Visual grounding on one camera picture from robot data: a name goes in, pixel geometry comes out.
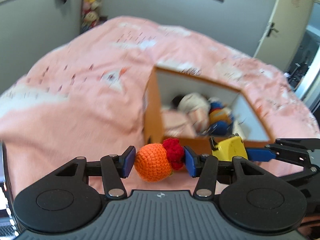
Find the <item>gray ribbed plate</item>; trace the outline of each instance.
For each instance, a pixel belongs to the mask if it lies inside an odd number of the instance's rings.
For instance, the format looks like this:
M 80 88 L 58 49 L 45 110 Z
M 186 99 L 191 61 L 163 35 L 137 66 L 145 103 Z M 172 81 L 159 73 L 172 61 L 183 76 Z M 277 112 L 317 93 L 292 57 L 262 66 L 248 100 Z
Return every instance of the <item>gray ribbed plate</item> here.
M 111 201 L 92 224 L 64 235 L 25 231 L 18 240 L 302 240 L 298 232 L 257 236 L 234 228 L 210 202 L 188 191 L 135 190 L 125 200 Z

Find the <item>orange crocheted ball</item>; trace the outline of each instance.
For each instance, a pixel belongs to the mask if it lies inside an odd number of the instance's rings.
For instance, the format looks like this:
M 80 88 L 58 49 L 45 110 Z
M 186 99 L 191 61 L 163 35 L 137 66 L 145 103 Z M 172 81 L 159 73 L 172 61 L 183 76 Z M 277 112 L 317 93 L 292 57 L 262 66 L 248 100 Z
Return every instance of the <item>orange crocheted ball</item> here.
M 136 154 L 134 166 L 140 177 L 147 182 L 160 181 L 173 172 L 167 151 L 160 143 L 143 146 Z

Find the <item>circular black cover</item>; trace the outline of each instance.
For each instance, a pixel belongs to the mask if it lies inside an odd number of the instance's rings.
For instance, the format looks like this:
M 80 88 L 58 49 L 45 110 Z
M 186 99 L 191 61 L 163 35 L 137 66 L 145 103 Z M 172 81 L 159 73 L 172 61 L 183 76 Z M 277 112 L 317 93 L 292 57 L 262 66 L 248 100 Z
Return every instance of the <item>circular black cover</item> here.
M 259 233 L 279 233 L 296 228 L 307 202 L 290 184 L 270 176 L 245 176 L 219 197 L 223 214 L 241 228 Z
M 52 176 L 32 184 L 14 201 L 24 227 L 41 233 L 63 233 L 91 222 L 102 208 L 99 193 L 73 177 Z

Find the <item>bed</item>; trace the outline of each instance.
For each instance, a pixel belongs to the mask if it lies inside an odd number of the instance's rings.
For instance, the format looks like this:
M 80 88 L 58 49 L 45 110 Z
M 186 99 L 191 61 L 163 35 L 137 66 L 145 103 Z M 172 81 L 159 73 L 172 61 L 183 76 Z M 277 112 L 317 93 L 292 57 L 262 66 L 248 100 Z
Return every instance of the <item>bed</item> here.
M 275 67 L 183 27 L 118 17 L 48 53 L 0 97 L 13 196 L 76 156 L 96 161 L 142 147 L 143 95 L 154 65 L 240 88 L 275 138 L 320 138 Z M 278 176 L 299 170 L 275 160 L 261 165 Z M 130 193 L 193 190 L 196 182 L 178 172 L 147 183 L 133 168 L 124 185 Z M 90 185 L 103 192 L 99 179 Z

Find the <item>red yarn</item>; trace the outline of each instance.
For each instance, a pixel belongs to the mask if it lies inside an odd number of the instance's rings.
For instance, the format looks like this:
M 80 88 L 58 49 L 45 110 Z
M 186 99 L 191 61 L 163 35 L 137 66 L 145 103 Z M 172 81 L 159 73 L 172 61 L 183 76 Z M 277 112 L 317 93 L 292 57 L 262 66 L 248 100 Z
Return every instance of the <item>red yarn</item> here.
M 167 159 L 172 168 L 176 171 L 181 169 L 183 167 L 184 150 L 179 144 L 179 139 L 169 138 L 164 140 L 162 145 L 167 151 Z

